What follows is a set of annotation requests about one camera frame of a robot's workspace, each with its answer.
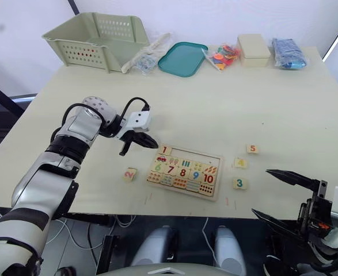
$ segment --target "table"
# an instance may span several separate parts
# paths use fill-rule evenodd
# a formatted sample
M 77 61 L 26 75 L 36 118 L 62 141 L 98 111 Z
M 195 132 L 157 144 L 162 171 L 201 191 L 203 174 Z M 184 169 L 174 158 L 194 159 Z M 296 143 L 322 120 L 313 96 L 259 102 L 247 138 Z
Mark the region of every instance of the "table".
M 143 76 L 61 67 L 0 145 L 0 206 L 10 206 L 15 185 L 49 145 L 69 105 L 96 95 L 120 113 L 140 96 L 152 107 L 149 134 L 159 143 L 223 156 L 217 202 L 152 187 L 145 179 L 154 149 L 134 144 L 122 157 L 121 141 L 100 136 L 76 178 L 70 212 L 255 218 L 255 208 L 279 219 L 297 218 L 312 192 L 266 169 L 324 179 L 329 199 L 338 185 L 338 84 L 315 47 L 303 51 L 310 65 L 302 71 L 234 64 L 218 72 L 204 61 L 194 76 L 180 78 L 159 70 Z M 137 102 L 130 111 L 140 108 Z M 249 143 L 260 154 L 247 154 Z M 232 168 L 235 157 L 245 158 L 249 168 Z M 122 180 L 127 167 L 138 169 L 131 183 Z M 233 177 L 248 179 L 249 189 L 234 190 Z

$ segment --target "number puzzle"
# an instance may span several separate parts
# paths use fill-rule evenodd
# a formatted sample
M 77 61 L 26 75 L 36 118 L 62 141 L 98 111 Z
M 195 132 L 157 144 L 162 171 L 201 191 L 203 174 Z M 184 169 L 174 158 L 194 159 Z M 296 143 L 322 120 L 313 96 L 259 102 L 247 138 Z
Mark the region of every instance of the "number puzzle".
M 164 189 L 216 201 L 221 165 L 220 156 L 162 145 L 151 164 L 147 181 Z

